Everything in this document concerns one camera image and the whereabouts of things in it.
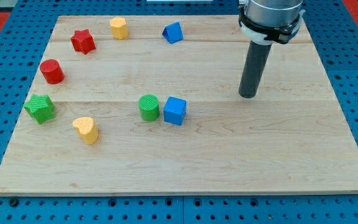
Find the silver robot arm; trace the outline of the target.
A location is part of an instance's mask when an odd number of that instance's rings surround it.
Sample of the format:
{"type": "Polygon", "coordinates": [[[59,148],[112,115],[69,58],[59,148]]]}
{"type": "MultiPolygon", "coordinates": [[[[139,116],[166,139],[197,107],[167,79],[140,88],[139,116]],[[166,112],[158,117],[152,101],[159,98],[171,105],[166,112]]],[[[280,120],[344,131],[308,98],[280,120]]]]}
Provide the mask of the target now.
{"type": "Polygon", "coordinates": [[[260,26],[284,27],[296,20],[302,2],[302,0],[247,0],[244,14],[260,26]]]}

